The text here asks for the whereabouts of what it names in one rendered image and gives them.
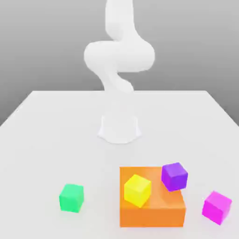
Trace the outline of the small yellow cube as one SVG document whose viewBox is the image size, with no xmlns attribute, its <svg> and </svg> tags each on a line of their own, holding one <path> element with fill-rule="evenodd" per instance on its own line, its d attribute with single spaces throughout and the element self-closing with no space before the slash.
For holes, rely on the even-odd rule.
<svg viewBox="0 0 239 239">
<path fill-rule="evenodd" d="M 134 174 L 124 184 L 124 200 L 141 208 L 150 198 L 152 182 Z"/>
</svg>

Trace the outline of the small purple cube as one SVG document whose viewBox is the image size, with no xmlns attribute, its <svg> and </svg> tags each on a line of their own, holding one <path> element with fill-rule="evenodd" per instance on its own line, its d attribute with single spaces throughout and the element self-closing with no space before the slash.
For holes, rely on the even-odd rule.
<svg viewBox="0 0 239 239">
<path fill-rule="evenodd" d="M 179 162 L 163 165 L 161 180 L 169 192 L 185 189 L 187 179 L 188 172 Z"/>
</svg>

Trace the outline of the small green cube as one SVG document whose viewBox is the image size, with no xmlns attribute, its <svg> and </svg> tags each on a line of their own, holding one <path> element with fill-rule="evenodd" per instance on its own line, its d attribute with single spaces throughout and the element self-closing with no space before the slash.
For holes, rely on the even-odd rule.
<svg viewBox="0 0 239 239">
<path fill-rule="evenodd" d="M 65 184 L 59 195 L 61 211 L 79 213 L 84 202 L 84 187 L 76 184 Z"/>
</svg>

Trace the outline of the small magenta cube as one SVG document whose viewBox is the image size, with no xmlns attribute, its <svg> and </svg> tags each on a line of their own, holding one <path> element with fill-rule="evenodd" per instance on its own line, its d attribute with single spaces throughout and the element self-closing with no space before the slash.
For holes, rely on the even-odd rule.
<svg viewBox="0 0 239 239">
<path fill-rule="evenodd" d="M 213 191 L 204 201 L 202 215 L 221 225 L 230 211 L 231 204 L 230 198 Z"/>
</svg>

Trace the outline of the large orange box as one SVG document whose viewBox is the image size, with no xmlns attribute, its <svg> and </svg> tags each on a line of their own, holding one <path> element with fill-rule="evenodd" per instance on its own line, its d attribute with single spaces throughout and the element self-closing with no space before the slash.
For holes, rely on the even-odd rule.
<svg viewBox="0 0 239 239">
<path fill-rule="evenodd" d="M 120 227 L 182 227 L 186 205 L 181 191 L 169 192 L 161 181 L 161 167 L 120 167 Z M 124 184 L 134 175 L 152 182 L 151 196 L 142 208 L 124 199 Z"/>
</svg>

